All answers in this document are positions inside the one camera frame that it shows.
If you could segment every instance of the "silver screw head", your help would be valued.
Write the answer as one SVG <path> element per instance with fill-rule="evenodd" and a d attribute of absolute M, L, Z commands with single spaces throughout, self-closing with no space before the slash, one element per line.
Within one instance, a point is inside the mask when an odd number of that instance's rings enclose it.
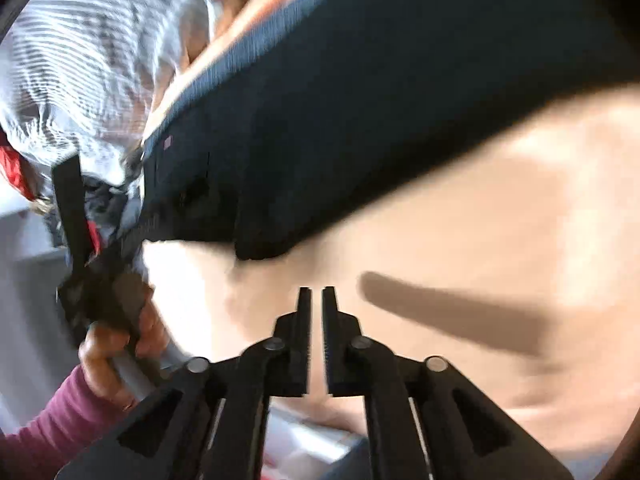
<path fill-rule="evenodd" d="M 358 335 L 351 340 L 351 346 L 357 350 L 364 350 L 371 346 L 371 339 L 363 335 Z"/>
<path fill-rule="evenodd" d="M 449 364 L 442 357 L 429 357 L 427 359 L 427 368 L 432 372 L 443 372 L 449 367 Z"/>
<path fill-rule="evenodd" d="M 204 357 L 194 357 L 187 363 L 187 370 L 192 374 L 201 374 L 209 368 L 209 361 Z"/>
<path fill-rule="evenodd" d="M 270 337 L 264 342 L 264 347 L 267 350 L 282 350 L 284 348 L 284 341 L 279 337 Z"/>

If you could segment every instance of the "person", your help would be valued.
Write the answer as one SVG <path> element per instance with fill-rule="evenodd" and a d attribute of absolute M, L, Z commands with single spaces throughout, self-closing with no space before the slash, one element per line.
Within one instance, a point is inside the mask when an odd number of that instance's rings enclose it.
<path fill-rule="evenodd" d="M 139 357 L 158 358 L 169 343 L 152 296 L 153 289 L 148 288 L 140 313 Z M 80 365 L 42 412 L 15 434 L 0 432 L 0 468 L 10 480 L 53 480 L 134 406 L 133 395 L 109 362 L 128 341 L 129 334 L 93 323 L 78 352 Z"/>

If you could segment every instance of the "hand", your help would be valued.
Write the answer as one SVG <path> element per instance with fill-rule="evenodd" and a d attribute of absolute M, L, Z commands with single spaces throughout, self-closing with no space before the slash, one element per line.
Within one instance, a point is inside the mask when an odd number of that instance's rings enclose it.
<path fill-rule="evenodd" d="M 149 287 L 145 306 L 140 312 L 140 341 L 136 345 L 138 357 L 158 358 L 169 343 L 169 335 L 151 300 L 153 293 Z M 135 399 L 111 367 L 109 358 L 122 352 L 128 342 L 129 334 L 126 332 L 96 322 L 90 326 L 78 351 L 84 378 L 91 391 L 123 410 L 131 407 Z"/>

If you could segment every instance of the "pink sleeve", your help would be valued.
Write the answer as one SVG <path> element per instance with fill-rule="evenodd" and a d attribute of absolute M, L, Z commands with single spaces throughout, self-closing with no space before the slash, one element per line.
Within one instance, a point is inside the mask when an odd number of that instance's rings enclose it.
<path fill-rule="evenodd" d="M 14 480 L 52 480 L 122 415 L 94 395 L 76 367 L 40 415 L 18 433 L 0 436 L 2 464 Z"/>

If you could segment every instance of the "striped cloth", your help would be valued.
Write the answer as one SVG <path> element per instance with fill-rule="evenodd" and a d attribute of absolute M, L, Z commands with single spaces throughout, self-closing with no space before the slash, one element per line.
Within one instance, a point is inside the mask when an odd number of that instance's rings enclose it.
<path fill-rule="evenodd" d="M 46 175 L 78 150 L 118 185 L 120 159 L 176 73 L 206 46 L 221 0 L 31 0 L 0 44 L 0 125 Z"/>

